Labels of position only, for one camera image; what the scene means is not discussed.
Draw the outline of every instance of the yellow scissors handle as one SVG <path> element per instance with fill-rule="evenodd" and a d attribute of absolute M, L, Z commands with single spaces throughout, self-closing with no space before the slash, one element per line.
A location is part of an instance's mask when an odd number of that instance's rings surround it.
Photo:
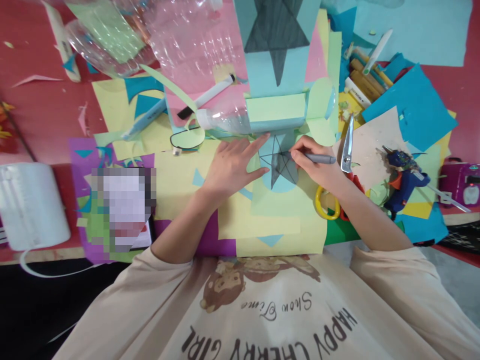
<path fill-rule="evenodd" d="M 327 220 L 336 220 L 339 218 L 340 216 L 340 203 L 339 201 L 337 200 L 337 198 L 335 198 L 335 213 L 333 215 L 328 215 L 327 213 L 325 213 L 325 211 L 322 209 L 322 204 L 320 203 L 320 197 L 322 196 L 322 193 L 324 192 L 324 188 L 319 186 L 318 189 L 316 190 L 316 194 L 315 194 L 315 207 L 316 207 L 316 210 L 318 211 L 318 213 L 320 214 L 320 216 L 324 219 L 327 219 Z"/>

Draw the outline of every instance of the red scissors handle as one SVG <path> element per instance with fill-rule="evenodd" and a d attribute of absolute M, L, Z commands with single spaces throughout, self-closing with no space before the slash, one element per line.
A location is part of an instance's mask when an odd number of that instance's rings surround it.
<path fill-rule="evenodd" d="M 359 177 L 357 175 L 354 175 L 352 172 L 348 172 L 345 174 L 345 176 L 352 182 L 355 184 L 355 186 L 357 188 L 359 188 L 361 190 L 362 193 L 365 194 L 365 190 L 364 190 L 364 187 L 362 186 L 362 184 L 360 183 L 360 180 L 359 180 Z M 342 219 L 343 221 L 350 221 L 348 215 L 345 213 L 344 211 L 344 208 L 342 207 L 340 209 L 340 219 Z"/>

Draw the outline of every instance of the left hand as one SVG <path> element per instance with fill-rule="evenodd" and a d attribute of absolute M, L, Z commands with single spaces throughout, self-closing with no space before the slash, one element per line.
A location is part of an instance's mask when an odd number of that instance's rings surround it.
<path fill-rule="evenodd" d="M 270 133 L 266 133 L 252 143 L 246 138 L 232 142 L 222 141 L 216 149 L 201 189 L 216 200 L 225 201 L 252 181 L 268 173 L 270 169 L 267 167 L 247 172 L 247 165 L 269 137 Z"/>

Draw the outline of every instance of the black wire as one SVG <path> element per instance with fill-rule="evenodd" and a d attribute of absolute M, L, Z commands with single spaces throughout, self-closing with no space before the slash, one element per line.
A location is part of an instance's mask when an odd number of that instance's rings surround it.
<path fill-rule="evenodd" d="M 18 138 L 20 139 L 21 141 L 21 144 L 23 145 L 23 147 L 25 148 L 26 152 L 28 153 L 28 156 L 30 156 L 30 159 L 36 163 L 37 162 L 37 158 L 35 157 L 34 153 L 32 152 L 32 150 L 30 149 L 30 147 L 28 146 L 27 142 L 25 141 L 25 138 L 24 136 L 22 135 L 22 133 L 20 132 L 20 129 L 19 127 L 17 126 L 17 123 L 14 121 L 14 119 L 12 118 L 12 116 L 10 115 L 10 112 L 7 110 L 7 108 L 5 107 L 4 105 L 4 102 L 0 99 L 0 106 L 1 108 L 3 109 L 3 112 L 5 113 L 8 121 L 10 122 L 10 124 L 13 126 L 13 129 L 15 130 L 15 132 L 17 133 L 18 135 Z"/>

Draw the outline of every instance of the hand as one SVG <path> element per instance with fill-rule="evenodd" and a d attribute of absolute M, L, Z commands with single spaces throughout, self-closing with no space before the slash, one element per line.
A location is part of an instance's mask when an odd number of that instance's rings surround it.
<path fill-rule="evenodd" d="M 290 149 L 291 157 L 298 167 L 306 171 L 311 179 L 334 195 L 342 191 L 348 181 L 338 163 L 320 164 L 310 161 L 304 154 L 335 156 L 331 147 L 319 145 L 310 136 L 303 135 Z"/>
<path fill-rule="evenodd" d="M 247 165 L 269 137 L 270 134 L 266 133 L 252 143 L 246 138 L 236 139 L 230 143 L 222 141 L 216 149 L 201 189 L 223 202 L 252 181 L 268 173 L 267 167 L 247 172 Z"/>

